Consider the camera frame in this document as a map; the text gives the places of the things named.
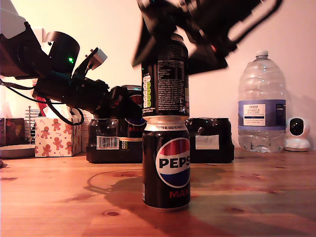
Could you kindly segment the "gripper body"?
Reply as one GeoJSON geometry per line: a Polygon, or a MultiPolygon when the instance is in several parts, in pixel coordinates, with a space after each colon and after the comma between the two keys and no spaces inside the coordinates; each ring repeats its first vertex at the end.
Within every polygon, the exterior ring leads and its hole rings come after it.
{"type": "Polygon", "coordinates": [[[109,86],[101,80],[72,79],[67,74],[49,74],[39,78],[34,92],[45,98],[91,112],[97,117],[110,116],[109,86]]]}

